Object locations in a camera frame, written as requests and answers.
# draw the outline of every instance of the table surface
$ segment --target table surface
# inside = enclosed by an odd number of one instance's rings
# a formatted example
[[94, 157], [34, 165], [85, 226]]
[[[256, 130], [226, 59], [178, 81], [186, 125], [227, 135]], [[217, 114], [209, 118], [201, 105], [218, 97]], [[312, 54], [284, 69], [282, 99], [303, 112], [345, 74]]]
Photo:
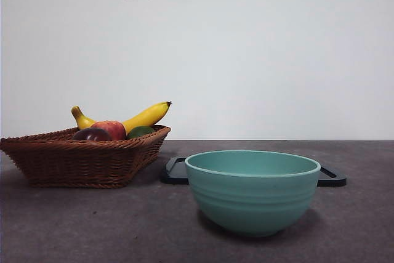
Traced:
[[[318, 187], [276, 235], [240, 237], [208, 220], [188, 185], [159, 181], [170, 158], [222, 149], [307, 156], [347, 185]], [[31, 188], [2, 153], [1, 262], [394, 262], [393, 176], [394, 141], [166, 140], [120, 189]]]

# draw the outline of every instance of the yellow banana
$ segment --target yellow banana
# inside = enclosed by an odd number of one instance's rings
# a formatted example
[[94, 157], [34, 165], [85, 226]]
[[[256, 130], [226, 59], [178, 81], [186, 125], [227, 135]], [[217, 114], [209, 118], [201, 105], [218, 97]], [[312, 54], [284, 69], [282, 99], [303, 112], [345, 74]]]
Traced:
[[74, 106], [71, 109], [71, 113], [73, 114], [79, 129], [85, 129], [87, 127], [91, 127], [92, 124], [96, 122], [95, 120], [92, 120], [91, 118], [84, 116], [81, 109], [79, 109], [78, 106]]
[[126, 121], [123, 121], [126, 135], [136, 126], [152, 126], [166, 115], [170, 108], [171, 102], [160, 102], [145, 109], [143, 112], [135, 115]]

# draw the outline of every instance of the green lime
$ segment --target green lime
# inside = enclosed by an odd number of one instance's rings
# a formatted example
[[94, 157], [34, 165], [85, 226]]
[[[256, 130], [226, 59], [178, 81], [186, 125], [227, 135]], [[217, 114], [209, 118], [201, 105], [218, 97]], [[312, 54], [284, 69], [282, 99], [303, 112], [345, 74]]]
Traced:
[[151, 128], [150, 126], [136, 126], [133, 128], [127, 135], [128, 139], [133, 139], [137, 138], [143, 135], [150, 134], [151, 132], [154, 132], [155, 130]]

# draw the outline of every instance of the wicker basket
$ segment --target wicker basket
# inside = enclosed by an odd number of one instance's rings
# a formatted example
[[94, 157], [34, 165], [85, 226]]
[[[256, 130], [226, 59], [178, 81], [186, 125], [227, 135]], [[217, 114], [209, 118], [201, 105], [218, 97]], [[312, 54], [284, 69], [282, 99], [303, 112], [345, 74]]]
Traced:
[[4, 151], [33, 187], [121, 188], [157, 159], [171, 128], [122, 141], [71, 140], [77, 127], [33, 136], [3, 138]]

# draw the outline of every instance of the teal bowl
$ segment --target teal bowl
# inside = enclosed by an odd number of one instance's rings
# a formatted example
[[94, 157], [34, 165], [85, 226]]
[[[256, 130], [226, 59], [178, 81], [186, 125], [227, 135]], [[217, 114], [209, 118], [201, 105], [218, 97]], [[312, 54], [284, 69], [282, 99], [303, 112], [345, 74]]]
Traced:
[[193, 196], [216, 224], [265, 237], [294, 224], [308, 209], [320, 164], [299, 155], [221, 150], [185, 160]]

